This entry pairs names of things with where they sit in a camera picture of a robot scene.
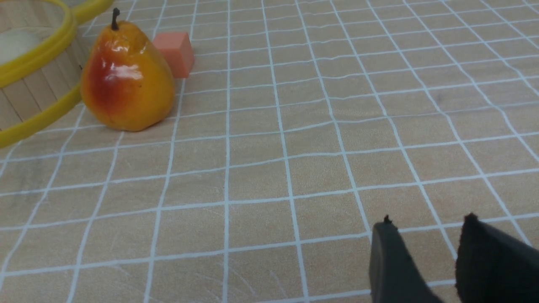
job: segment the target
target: orange block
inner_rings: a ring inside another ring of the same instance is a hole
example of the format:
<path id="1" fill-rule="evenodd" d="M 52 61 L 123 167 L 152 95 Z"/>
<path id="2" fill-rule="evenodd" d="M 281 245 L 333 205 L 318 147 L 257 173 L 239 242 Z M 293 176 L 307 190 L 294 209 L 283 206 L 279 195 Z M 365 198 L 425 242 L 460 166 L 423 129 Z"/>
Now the orange block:
<path id="1" fill-rule="evenodd" d="M 168 62 L 174 78 L 187 78 L 195 64 L 195 55 L 186 32 L 164 32 L 156 35 L 155 47 Z"/>

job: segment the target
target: basket rim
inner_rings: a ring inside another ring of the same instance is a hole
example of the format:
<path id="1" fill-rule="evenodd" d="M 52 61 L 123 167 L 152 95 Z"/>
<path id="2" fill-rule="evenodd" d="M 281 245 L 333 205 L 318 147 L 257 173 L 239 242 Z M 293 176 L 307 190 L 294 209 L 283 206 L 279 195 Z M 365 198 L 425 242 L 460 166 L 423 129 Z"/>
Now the basket rim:
<path id="1" fill-rule="evenodd" d="M 62 24 L 35 49 L 4 65 L 0 65 L 0 89 L 31 75 L 47 65 L 69 47 L 77 35 L 77 21 L 67 4 L 61 0 L 39 1 L 49 2 L 62 8 L 64 11 Z"/>

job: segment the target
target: pear stem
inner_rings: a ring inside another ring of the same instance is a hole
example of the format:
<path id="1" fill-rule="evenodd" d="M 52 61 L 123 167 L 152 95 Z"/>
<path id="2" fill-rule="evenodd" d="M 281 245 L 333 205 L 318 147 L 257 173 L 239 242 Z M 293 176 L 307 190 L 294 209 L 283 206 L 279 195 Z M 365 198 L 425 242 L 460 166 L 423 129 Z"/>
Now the pear stem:
<path id="1" fill-rule="evenodd" d="M 112 24 L 110 25 L 113 31 L 117 31 L 120 29 L 118 27 L 118 23 L 116 22 L 116 18 L 118 18 L 119 15 L 120 15 L 120 10 L 118 8 L 114 8 L 112 10 Z"/>

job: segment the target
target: pear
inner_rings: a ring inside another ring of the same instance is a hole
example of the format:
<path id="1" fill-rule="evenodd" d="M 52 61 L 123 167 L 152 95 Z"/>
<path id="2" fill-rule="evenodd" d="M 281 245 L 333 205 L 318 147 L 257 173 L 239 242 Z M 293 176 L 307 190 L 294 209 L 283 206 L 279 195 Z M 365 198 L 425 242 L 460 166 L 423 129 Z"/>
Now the pear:
<path id="1" fill-rule="evenodd" d="M 135 24 L 105 27 L 82 70 L 80 94 L 88 110 L 105 126 L 139 132 L 165 119 L 175 102 L 169 65 Z"/>

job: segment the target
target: yellow plastic rim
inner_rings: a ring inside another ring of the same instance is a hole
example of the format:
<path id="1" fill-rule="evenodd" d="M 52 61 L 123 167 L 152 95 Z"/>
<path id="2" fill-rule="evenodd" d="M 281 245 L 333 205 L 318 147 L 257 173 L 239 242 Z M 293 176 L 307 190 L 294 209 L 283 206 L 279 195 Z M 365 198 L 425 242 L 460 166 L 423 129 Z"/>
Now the yellow plastic rim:
<path id="1" fill-rule="evenodd" d="M 72 9 L 61 0 L 41 0 L 53 3 L 64 11 L 64 20 L 56 32 L 32 51 L 0 66 L 0 87 L 16 82 L 42 68 L 60 55 L 75 39 L 77 27 L 107 10 L 114 0 L 87 0 Z M 66 115 L 80 102 L 80 85 L 34 117 L 0 131 L 0 148 L 17 143 Z"/>

